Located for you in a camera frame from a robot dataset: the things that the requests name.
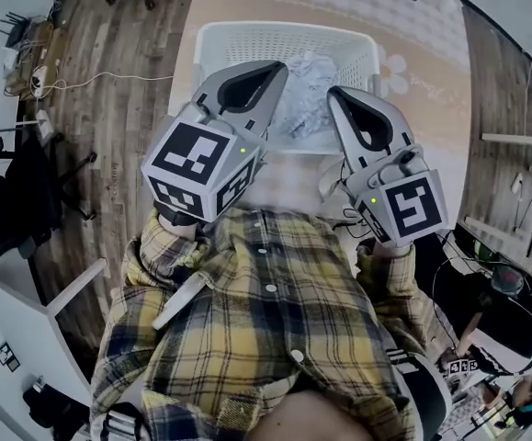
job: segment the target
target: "shirt button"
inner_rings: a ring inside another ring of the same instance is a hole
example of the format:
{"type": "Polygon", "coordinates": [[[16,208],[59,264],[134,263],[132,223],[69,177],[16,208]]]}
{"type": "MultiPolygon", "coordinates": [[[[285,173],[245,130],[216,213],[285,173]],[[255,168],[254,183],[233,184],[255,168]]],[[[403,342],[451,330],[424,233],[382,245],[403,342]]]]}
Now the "shirt button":
{"type": "Polygon", "coordinates": [[[304,355],[298,349],[293,349],[292,351],[290,351],[290,355],[297,363],[301,363],[302,361],[304,361],[304,355]]]}

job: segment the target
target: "white table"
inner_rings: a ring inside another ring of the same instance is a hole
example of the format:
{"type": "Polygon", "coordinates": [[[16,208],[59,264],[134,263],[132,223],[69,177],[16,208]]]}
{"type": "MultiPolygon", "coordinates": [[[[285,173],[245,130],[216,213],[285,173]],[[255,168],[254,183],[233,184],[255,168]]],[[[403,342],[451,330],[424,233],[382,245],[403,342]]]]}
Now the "white table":
{"type": "Polygon", "coordinates": [[[67,303],[107,266],[101,258],[44,307],[0,282],[0,331],[20,364],[68,397],[90,406],[90,384],[55,319],[67,303]]]}
{"type": "MultiPolygon", "coordinates": [[[[532,146],[532,137],[529,136],[517,136],[506,134],[482,134],[481,139],[487,142],[499,142],[513,145],[527,145],[532,146]]],[[[464,220],[473,229],[477,231],[487,233],[494,238],[502,240],[504,243],[511,244],[517,250],[525,253],[525,256],[529,254],[532,246],[532,223],[529,224],[527,231],[518,231],[519,233],[510,234],[508,232],[501,231],[492,225],[486,224],[481,220],[474,219],[467,216],[464,220]]]]}

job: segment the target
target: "white cable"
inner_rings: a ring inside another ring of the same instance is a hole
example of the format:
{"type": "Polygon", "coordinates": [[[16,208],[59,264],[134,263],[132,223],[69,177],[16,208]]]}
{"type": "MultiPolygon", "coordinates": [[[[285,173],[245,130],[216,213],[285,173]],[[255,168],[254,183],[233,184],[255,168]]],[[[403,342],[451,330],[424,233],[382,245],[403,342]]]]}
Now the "white cable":
{"type": "Polygon", "coordinates": [[[67,82],[63,79],[58,79],[56,80],[53,85],[45,85],[41,88],[41,96],[36,96],[33,89],[34,88],[38,88],[37,86],[35,86],[33,84],[33,79],[31,77],[31,81],[30,81],[30,86],[31,86],[31,93],[33,94],[33,96],[35,97],[35,99],[42,99],[44,98],[45,96],[47,96],[51,90],[70,90],[72,88],[79,88],[81,86],[86,86],[88,85],[89,83],[95,81],[98,77],[102,76],[102,75],[110,75],[110,76],[113,76],[113,77],[116,77],[116,78],[136,78],[137,80],[144,80],[146,82],[155,82],[157,80],[168,80],[170,78],[174,78],[173,75],[170,75],[170,76],[167,76],[167,77],[152,77],[152,78],[147,78],[147,77],[139,77],[138,75],[117,75],[116,73],[112,73],[112,72],[101,72],[101,73],[98,73],[96,75],[94,75],[92,78],[90,78],[89,80],[87,80],[86,82],[83,82],[82,84],[76,84],[76,85],[68,85],[67,82]]]}
{"type": "MultiPolygon", "coordinates": [[[[523,137],[526,136],[526,112],[529,102],[529,84],[531,83],[531,74],[532,74],[532,59],[531,65],[529,66],[529,75],[526,78],[526,88],[525,88],[525,112],[523,114],[523,137]]],[[[521,154],[521,164],[525,161],[525,149],[526,145],[523,145],[523,153],[521,154]]]]}

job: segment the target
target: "shirt sleeve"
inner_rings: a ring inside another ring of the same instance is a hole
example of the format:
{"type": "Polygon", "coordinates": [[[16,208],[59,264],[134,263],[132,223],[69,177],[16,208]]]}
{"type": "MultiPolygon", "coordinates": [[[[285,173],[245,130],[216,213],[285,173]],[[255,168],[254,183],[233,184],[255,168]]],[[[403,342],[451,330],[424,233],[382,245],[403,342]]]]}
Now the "shirt sleeve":
{"type": "Polygon", "coordinates": [[[167,231],[155,209],[141,237],[129,243],[122,264],[124,284],[112,292],[92,377],[92,418],[107,412],[147,368],[157,341],[153,320],[208,250],[204,237],[189,241],[167,231]]]}
{"type": "Polygon", "coordinates": [[[368,294],[380,322],[396,345],[424,354],[423,304],[414,280],[414,245],[399,257],[375,256],[357,248],[357,281],[368,294]]]}

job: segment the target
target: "person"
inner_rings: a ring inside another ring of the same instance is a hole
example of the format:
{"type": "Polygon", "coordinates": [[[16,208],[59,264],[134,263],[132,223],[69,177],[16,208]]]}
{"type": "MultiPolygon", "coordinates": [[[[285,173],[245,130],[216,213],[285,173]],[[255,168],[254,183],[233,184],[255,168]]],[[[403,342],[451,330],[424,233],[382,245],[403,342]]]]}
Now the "person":
{"type": "Polygon", "coordinates": [[[496,422],[495,425],[499,429],[504,429],[509,424],[516,424],[522,429],[532,425],[532,375],[520,378],[513,387],[510,397],[505,398],[504,391],[495,384],[481,382],[463,394],[457,394],[456,399],[458,401],[454,404],[453,410],[439,427],[440,435],[468,421],[482,407],[491,409],[500,401],[505,401],[511,411],[503,421],[496,422]]]}
{"type": "MultiPolygon", "coordinates": [[[[531,302],[494,290],[482,273],[460,273],[448,262],[435,234],[416,240],[415,246],[417,283],[443,311],[458,338],[456,343],[450,335],[453,358],[469,356],[482,372],[496,376],[532,374],[531,302]]],[[[451,354],[441,358],[442,363],[450,360],[451,354]]]]}
{"type": "Polygon", "coordinates": [[[201,229],[154,209],[114,290],[93,439],[123,402],[158,440],[414,439],[387,350],[424,352],[415,249],[370,248],[355,279],[326,220],[231,208],[201,229]],[[194,273],[207,286],[155,331],[194,273]]]}
{"type": "MultiPolygon", "coordinates": [[[[492,290],[489,279],[480,273],[459,273],[447,262],[436,235],[416,240],[415,246],[419,288],[439,305],[458,338],[438,364],[443,369],[446,363],[467,357],[487,374],[517,375],[519,381],[510,397],[512,410],[508,420],[527,428],[532,424],[532,305],[492,290]],[[425,257],[422,265],[420,255],[425,257]]],[[[503,393],[498,391],[491,400],[491,389],[480,385],[464,395],[441,425],[440,434],[469,420],[483,406],[494,406],[503,393]]]]}

